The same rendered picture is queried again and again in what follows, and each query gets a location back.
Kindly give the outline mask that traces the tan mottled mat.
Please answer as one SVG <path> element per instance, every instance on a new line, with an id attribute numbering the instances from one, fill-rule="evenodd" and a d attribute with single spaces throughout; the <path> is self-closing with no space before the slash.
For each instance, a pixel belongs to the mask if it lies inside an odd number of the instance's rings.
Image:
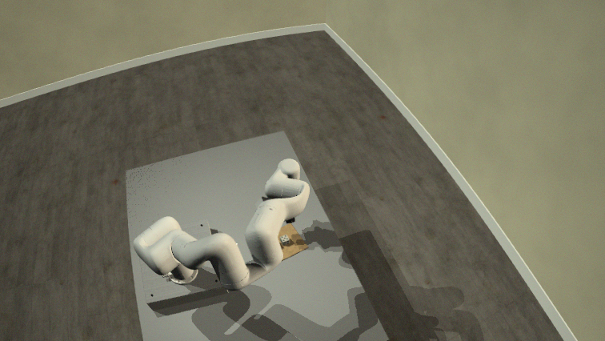
<path id="1" fill-rule="evenodd" d="M 282 243 L 280 242 L 280 237 L 282 235 L 287 235 L 287 237 L 290 240 L 290 243 L 283 246 Z M 279 240 L 280 246 L 282 248 L 282 252 L 283 252 L 282 260 L 287 259 L 287 258 L 291 257 L 292 255 L 295 255 L 295 254 L 299 253 L 300 251 L 303 251 L 308 248 L 308 246 L 305 244 L 305 242 L 303 241 L 303 239 L 301 238 L 301 236 L 298 234 L 298 232 L 295 230 L 295 228 L 292 226 L 291 223 L 287 224 L 284 227 L 281 227 L 280 232 L 278 234 L 278 240 Z"/>

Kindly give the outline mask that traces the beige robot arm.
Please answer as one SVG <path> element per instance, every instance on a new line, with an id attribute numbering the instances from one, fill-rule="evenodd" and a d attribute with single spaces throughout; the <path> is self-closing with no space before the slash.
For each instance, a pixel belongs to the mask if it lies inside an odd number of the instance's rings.
<path id="1" fill-rule="evenodd" d="M 210 261 L 225 289 L 241 290 L 282 262 L 278 233 L 283 222 L 303 212 L 310 194 L 308 183 L 299 180 L 299 176 L 299 164 L 287 158 L 267 180 L 267 198 L 256 202 L 257 210 L 246 228 L 246 244 L 253 258 L 246 263 L 229 235 L 216 233 L 197 240 L 181 231 L 170 216 L 142 232 L 133 242 L 134 250 L 152 271 L 168 276 L 174 283 L 192 282 L 198 269 Z"/>

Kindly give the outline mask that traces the white die with black pips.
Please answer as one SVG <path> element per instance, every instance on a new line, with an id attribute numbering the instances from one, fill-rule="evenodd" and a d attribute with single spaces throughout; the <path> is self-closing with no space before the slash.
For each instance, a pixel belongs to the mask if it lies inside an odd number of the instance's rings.
<path id="1" fill-rule="evenodd" d="M 281 236 L 280 237 L 280 242 L 282 243 L 282 245 L 287 245 L 288 243 L 290 243 L 289 238 L 287 237 L 287 235 Z"/>

